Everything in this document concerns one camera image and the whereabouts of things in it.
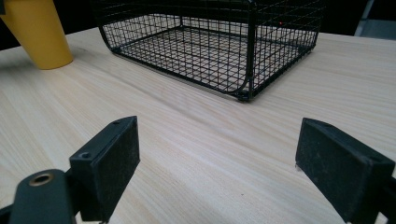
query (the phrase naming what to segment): wood grain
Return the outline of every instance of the wood grain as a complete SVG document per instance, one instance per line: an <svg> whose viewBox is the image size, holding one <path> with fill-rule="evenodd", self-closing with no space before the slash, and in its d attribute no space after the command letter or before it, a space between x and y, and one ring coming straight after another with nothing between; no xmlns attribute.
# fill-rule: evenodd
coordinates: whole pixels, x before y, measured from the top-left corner
<svg viewBox="0 0 396 224"><path fill-rule="evenodd" d="M141 163L112 223L343 223L294 167L303 117L396 160L394 41L320 34L242 104L114 56L97 29L67 38L75 60L55 70L35 69L22 48L0 53L1 207L26 176L67 170L73 152L132 115Z"/></svg>

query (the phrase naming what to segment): wire mesh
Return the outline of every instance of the wire mesh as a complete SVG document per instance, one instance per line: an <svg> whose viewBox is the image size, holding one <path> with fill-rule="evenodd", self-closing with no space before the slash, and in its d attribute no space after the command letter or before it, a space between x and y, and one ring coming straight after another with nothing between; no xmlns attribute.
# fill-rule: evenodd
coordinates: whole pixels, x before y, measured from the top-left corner
<svg viewBox="0 0 396 224"><path fill-rule="evenodd" d="M92 0L116 54L239 98L316 43L322 0Z"/></svg>

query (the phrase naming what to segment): wire basket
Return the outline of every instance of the wire basket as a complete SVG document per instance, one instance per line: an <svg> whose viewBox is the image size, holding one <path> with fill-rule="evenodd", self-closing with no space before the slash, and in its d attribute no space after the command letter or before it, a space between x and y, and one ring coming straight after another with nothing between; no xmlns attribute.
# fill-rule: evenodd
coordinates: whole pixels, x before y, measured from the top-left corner
<svg viewBox="0 0 396 224"><path fill-rule="evenodd" d="M92 0L109 49L249 100L316 45L323 0Z"/></svg>

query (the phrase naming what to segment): screw hole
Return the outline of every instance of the screw hole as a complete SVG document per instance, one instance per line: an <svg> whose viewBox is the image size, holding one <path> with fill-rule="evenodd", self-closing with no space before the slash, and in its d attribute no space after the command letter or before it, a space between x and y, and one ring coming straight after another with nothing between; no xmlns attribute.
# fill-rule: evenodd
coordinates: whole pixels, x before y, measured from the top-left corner
<svg viewBox="0 0 396 224"><path fill-rule="evenodd" d="M52 179L53 179L53 174L51 173L37 175L29 181L29 185L32 187L39 187L49 183Z"/></svg>
<svg viewBox="0 0 396 224"><path fill-rule="evenodd" d="M88 158L91 156L91 153L89 153L89 152L83 152L83 153L79 154L79 156L80 156L81 158L88 159Z"/></svg>

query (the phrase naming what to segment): yellow object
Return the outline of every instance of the yellow object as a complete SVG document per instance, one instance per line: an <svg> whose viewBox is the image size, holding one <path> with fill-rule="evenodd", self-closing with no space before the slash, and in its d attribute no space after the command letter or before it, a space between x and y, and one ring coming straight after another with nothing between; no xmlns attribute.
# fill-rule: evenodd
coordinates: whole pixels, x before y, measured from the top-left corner
<svg viewBox="0 0 396 224"><path fill-rule="evenodd" d="M0 18L40 69L73 61L64 29L52 0L5 0Z"/></svg>

